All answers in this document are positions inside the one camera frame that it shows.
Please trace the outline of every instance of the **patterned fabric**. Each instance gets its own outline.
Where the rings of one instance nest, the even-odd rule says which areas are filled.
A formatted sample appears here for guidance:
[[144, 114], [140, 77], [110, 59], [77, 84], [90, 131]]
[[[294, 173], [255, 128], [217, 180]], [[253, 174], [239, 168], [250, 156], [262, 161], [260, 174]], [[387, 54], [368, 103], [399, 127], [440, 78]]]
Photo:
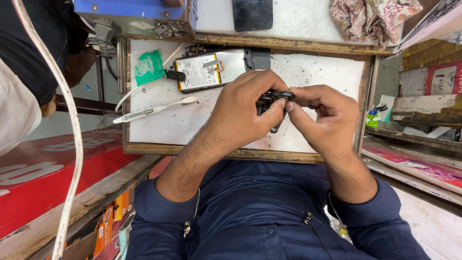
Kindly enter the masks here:
[[422, 6], [417, 0], [330, 0], [329, 10], [345, 40], [378, 39], [385, 49], [398, 41], [404, 21]]

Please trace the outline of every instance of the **phone battery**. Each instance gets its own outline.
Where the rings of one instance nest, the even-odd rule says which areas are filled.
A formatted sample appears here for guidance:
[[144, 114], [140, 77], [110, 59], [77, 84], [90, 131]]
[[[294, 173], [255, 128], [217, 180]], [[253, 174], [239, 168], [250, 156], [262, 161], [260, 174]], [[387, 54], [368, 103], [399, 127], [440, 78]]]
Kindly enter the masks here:
[[184, 82], [178, 82], [178, 89], [184, 91], [220, 85], [220, 75], [215, 70], [215, 68], [218, 68], [218, 64], [204, 68], [205, 63], [216, 60], [217, 55], [215, 53], [175, 60], [175, 70], [186, 75]]

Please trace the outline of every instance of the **shirt sleeve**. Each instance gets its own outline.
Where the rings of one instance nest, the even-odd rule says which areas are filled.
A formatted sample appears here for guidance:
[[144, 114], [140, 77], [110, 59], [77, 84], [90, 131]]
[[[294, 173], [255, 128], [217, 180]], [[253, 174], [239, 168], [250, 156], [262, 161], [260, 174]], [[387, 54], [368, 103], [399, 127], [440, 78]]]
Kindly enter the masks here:
[[127, 260], [186, 260], [183, 227], [194, 217], [198, 194], [185, 202], [172, 202], [159, 194], [156, 180], [145, 180], [135, 187], [136, 215]]
[[351, 204], [328, 192], [328, 211], [348, 228], [353, 245], [377, 259], [430, 259], [400, 217], [401, 202], [392, 187], [377, 180], [370, 201]]

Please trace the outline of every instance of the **black phone screen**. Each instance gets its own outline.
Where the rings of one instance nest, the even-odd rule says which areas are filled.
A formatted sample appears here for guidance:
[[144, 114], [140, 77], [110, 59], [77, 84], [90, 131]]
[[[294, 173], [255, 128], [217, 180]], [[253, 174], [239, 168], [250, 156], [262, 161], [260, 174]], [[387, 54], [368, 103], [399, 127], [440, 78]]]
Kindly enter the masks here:
[[236, 31], [266, 30], [273, 27], [272, 0], [233, 0]]

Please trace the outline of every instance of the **hand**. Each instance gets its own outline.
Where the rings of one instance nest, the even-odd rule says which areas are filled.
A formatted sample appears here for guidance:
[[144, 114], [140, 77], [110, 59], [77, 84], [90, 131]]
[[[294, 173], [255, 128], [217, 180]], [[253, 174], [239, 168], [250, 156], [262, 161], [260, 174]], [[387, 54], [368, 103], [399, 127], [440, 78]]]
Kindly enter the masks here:
[[[286, 110], [308, 144], [326, 161], [352, 155], [358, 103], [326, 85], [291, 87], [289, 91], [296, 98], [286, 104]], [[316, 121], [302, 106], [315, 110]]]
[[223, 155], [263, 138], [282, 121], [286, 104], [285, 99], [279, 99], [257, 116], [255, 102], [270, 88], [287, 91], [284, 81], [269, 69], [248, 71], [226, 84], [210, 119], [198, 135], [209, 137]]

